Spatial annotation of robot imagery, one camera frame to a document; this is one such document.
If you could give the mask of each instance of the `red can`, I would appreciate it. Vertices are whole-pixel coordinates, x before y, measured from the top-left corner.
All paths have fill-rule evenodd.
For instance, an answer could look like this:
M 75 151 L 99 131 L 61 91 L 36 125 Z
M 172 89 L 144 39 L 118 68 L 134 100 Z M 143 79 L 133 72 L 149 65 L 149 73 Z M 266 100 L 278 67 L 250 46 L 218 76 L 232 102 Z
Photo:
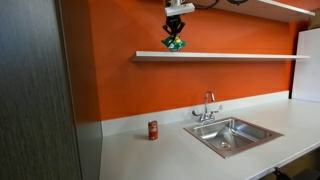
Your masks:
M 158 122 L 157 121 L 149 121 L 149 140 L 158 139 Z

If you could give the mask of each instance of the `countertop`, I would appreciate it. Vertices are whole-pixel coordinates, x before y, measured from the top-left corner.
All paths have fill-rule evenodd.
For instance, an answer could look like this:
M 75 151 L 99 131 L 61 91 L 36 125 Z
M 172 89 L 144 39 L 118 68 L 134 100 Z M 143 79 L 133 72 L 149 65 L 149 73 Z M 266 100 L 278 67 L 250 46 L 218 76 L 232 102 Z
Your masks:
M 100 180 L 258 179 L 320 146 L 320 103 L 288 99 L 216 114 L 231 116 L 284 136 L 224 159 L 183 129 L 195 119 L 159 125 L 156 141 L 146 124 L 104 137 Z

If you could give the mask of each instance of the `stainless steel sink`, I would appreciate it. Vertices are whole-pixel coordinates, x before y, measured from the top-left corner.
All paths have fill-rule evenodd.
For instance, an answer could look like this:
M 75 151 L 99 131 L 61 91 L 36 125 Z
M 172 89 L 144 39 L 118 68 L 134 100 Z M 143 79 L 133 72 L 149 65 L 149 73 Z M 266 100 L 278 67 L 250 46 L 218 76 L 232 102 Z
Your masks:
M 184 129 L 224 158 L 283 136 L 234 117 Z

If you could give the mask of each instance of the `wall shelf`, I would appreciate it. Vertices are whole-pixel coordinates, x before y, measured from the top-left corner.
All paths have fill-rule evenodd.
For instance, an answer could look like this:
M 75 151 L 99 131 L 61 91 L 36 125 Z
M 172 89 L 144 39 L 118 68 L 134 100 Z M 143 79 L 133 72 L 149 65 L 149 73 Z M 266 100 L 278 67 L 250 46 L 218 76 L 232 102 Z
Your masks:
M 212 4 L 211 0 L 189 1 L 193 4 L 201 6 Z M 261 17 L 265 19 L 272 19 L 281 22 L 300 21 L 315 16 L 314 12 L 272 0 L 249 0 L 239 6 L 230 4 L 227 0 L 223 0 L 213 8 Z
M 194 52 L 136 51 L 134 62 L 201 62 L 201 61 L 285 61 L 309 59 L 308 55 L 227 54 Z

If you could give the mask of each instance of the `faucet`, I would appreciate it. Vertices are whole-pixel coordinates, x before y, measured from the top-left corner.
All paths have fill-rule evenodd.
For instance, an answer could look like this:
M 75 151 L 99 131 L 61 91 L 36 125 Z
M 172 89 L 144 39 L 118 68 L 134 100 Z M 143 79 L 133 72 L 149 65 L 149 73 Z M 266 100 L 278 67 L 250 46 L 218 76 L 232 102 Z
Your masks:
M 210 114 L 208 114 L 208 101 L 210 97 L 211 101 L 215 102 L 213 93 L 211 91 L 207 91 L 204 97 L 204 113 L 196 114 L 194 110 L 192 111 L 194 116 L 199 116 L 199 121 L 202 123 L 207 121 L 215 121 L 214 113 L 218 113 L 222 110 L 222 105 L 220 105 L 218 110 L 210 111 Z
M 206 94 L 205 94 L 205 97 L 204 97 L 204 118 L 208 118 L 209 115 L 208 115 L 208 96 L 211 96 L 211 101 L 214 102 L 214 95 L 211 91 L 207 91 Z

